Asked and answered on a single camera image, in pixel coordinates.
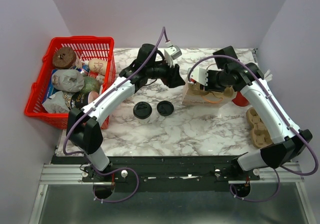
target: black lid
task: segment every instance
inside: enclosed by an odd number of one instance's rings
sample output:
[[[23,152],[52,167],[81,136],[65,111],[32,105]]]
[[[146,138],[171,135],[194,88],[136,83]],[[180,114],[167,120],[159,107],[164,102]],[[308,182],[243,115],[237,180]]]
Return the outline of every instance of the black lid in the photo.
[[[141,101],[137,103],[134,108],[134,116],[138,119],[147,119],[151,113],[152,113],[152,108],[151,105],[145,101]]]
[[[156,107],[159,114],[162,116],[171,115],[175,109],[174,105],[171,102],[166,100],[160,101]]]

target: marble countertop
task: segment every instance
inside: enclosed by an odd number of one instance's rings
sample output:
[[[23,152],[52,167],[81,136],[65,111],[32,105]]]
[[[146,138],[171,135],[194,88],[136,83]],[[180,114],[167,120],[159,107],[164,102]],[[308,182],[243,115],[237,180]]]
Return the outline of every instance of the marble countertop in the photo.
[[[180,74],[187,76],[188,68],[203,57],[212,55],[217,49],[182,49],[178,58]],[[114,59],[117,73],[136,58],[138,49],[115,49]],[[250,49],[236,49],[243,63],[254,62]],[[206,67],[214,63],[202,63]],[[255,150],[250,139],[250,127],[246,111],[250,106],[238,107],[229,102],[220,109],[203,106],[182,105],[183,86],[169,89],[161,80],[141,88],[132,99],[122,102],[110,116],[109,128],[103,130],[102,148],[108,156],[186,156],[186,155],[239,155]],[[157,104],[171,101],[174,113],[160,116]],[[133,107],[139,101],[152,106],[151,121],[141,125],[133,115]],[[65,130],[62,132],[57,156],[62,152]],[[67,151],[79,150],[70,141]]]

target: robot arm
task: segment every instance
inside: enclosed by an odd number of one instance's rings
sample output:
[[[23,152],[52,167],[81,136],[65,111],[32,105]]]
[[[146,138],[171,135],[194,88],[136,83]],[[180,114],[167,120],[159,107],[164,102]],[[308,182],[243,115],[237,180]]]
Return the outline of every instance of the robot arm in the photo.
[[[157,50],[140,72],[134,75],[130,81],[125,82],[115,90],[117,85],[121,84],[142,65],[154,49],[154,45],[143,44],[139,49],[137,58],[130,66],[120,72],[119,77],[112,86],[81,110],[77,108],[70,110],[67,133],[84,114],[89,112],[83,122],[76,126],[70,136],[70,140],[85,153],[89,161],[99,171],[103,171],[110,163],[101,148],[103,136],[100,127],[112,111],[114,111],[122,101],[143,87],[148,79],[159,78],[169,88],[175,88],[185,84],[179,74],[179,65],[175,61],[176,58],[182,55],[181,50],[177,46],[173,46],[170,41],[166,44],[167,48],[164,50],[164,55]],[[162,56],[162,61],[155,60],[157,53]]]
[[[227,55],[238,59],[231,46],[219,50],[213,55]],[[298,156],[305,148],[305,145],[291,131],[291,128],[299,133],[307,142],[310,142],[312,139],[312,134],[309,130],[302,131],[285,113],[279,102],[273,97],[267,81],[264,80],[264,76],[258,66],[254,63],[246,64],[267,89],[267,95],[252,75],[238,63],[230,59],[216,59],[216,65],[218,69],[221,69],[220,71],[195,69],[191,75],[192,81],[199,82],[201,88],[206,91],[223,92],[227,86],[233,86],[234,90],[240,91],[255,108],[273,141],[273,144],[270,146],[245,153],[233,160],[232,168],[235,170],[235,173],[267,166],[278,168],[285,162]],[[271,96],[285,119],[289,122],[290,128],[271,103]]]

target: red basket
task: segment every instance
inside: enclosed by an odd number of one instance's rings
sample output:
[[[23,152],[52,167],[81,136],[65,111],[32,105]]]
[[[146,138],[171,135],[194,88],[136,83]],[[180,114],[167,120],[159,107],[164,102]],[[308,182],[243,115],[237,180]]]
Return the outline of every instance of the red basket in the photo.
[[[56,128],[66,129],[68,114],[47,113],[42,106],[42,101],[49,81],[51,81],[51,72],[54,69],[52,57],[54,53],[62,47],[71,47],[78,57],[83,60],[99,58],[108,61],[105,73],[103,90],[104,92],[115,81],[116,68],[114,61],[114,40],[111,37],[94,37],[94,36],[73,36],[57,37],[51,40],[45,56],[42,58],[43,66],[39,76],[32,84],[31,93],[26,104],[25,115],[32,118],[40,119]],[[108,127],[109,118],[103,123],[102,129]]]

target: white wall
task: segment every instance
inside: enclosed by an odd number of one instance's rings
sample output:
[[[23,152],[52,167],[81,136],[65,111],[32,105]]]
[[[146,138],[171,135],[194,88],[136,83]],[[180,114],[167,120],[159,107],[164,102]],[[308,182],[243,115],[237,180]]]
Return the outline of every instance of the white wall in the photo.
[[[112,36],[117,47],[158,39],[180,47],[257,47],[285,0],[54,0],[72,35]]]
[[[270,87],[288,115],[313,134],[320,158],[320,0],[286,0],[259,50],[260,66],[271,69]],[[304,172],[314,161],[308,150],[299,157]],[[320,223],[320,171],[305,178],[313,211]]]
[[[58,131],[24,117],[51,38],[69,35],[53,0],[0,0],[0,223],[28,223]]]

